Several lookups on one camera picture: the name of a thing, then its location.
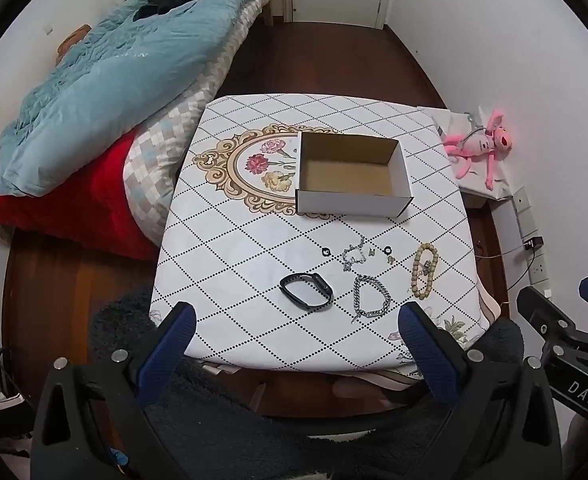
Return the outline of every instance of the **wooden floor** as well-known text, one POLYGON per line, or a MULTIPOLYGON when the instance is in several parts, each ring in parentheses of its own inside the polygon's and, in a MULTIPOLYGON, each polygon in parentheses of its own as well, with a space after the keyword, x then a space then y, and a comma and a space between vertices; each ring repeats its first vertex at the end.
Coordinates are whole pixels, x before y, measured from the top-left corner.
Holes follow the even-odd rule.
MULTIPOLYGON (((443 107, 405 47, 389 31, 324 23, 252 27, 219 95, 317 92, 443 107)), ((496 254, 489 209, 469 212, 472 238, 482 254, 496 254)), ((88 359, 88 320, 101 306, 154 280, 155 264, 137 262, 39 234, 18 232, 8 263, 3 343, 11 348, 14 376, 38 400, 46 374, 59 356, 88 359)), ((488 291, 506 300, 500 258, 482 260, 488 291)), ((260 412, 338 416, 382 409, 371 399, 338 399, 333 376, 242 370, 218 376, 246 401, 266 383, 260 412)))

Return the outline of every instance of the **table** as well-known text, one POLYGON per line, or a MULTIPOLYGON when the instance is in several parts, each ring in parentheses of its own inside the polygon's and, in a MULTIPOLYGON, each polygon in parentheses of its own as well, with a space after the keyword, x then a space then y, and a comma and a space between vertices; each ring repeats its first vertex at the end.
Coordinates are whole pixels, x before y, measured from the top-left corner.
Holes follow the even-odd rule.
MULTIPOLYGON (((479 304, 462 198, 432 118, 407 105, 344 96, 223 97, 205 109, 180 172, 151 317, 159 322, 177 301, 192 304, 197 334, 186 354, 212 363, 349 373, 394 368, 416 376, 396 320, 398 308, 414 299, 411 264, 421 242, 434 243, 440 260, 431 294, 416 301, 466 348, 490 321, 479 304), (395 219, 297 215, 292 177, 301 129, 398 139, 413 187, 410 206, 395 219), (361 236, 366 261, 344 270, 341 253, 361 236), (330 308, 306 312, 278 289, 285 275, 308 271, 332 286, 330 308), (385 316, 354 320, 357 274, 377 277, 389 291, 385 316)), ((381 299, 373 287, 360 289, 366 310, 381 299)))

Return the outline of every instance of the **open white box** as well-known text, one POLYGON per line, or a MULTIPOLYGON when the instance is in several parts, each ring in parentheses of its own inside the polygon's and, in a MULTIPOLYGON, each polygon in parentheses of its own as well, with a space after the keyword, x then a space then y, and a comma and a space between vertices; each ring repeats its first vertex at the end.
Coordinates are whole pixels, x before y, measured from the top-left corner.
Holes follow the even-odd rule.
POLYGON ((395 218, 413 194, 396 139, 299 132, 296 212, 395 218))

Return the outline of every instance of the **pink panther plush toy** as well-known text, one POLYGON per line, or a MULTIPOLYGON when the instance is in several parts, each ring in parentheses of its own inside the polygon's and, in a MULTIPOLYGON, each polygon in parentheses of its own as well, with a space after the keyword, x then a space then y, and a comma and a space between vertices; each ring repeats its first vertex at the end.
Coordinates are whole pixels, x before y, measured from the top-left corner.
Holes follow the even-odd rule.
POLYGON ((494 110, 484 131, 468 135, 448 134, 443 140, 445 152, 449 156, 459 156, 465 159, 456 178, 463 178, 472 166, 472 157, 487 153, 487 178, 485 186, 494 189, 494 156, 496 152, 507 152, 512 147, 512 138, 501 126, 503 114, 494 110))

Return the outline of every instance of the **fitness tracker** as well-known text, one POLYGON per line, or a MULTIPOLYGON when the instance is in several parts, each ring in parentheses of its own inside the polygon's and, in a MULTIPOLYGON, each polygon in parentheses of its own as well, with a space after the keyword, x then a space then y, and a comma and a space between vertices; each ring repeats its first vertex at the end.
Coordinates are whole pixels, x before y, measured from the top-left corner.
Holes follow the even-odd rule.
POLYGON ((331 290, 331 286, 329 286, 329 284, 317 272, 314 272, 313 274, 309 274, 307 272, 297 272, 295 274, 290 274, 288 276, 285 276, 285 278, 283 278, 282 280, 280 280, 279 287, 281 292, 285 294, 285 296, 287 296, 289 301, 305 310, 314 310, 317 308, 327 306, 331 303, 331 300, 333 298, 333 290, 331 290), (310 282, 314 283, 318 291, 327 298, 327 301, 320 305, 309 305, 306 304, 303 300, 301 300, 298 296, 295 296, 293 293, 287 290, 288 284, 300 280, 309 280, 310 282))

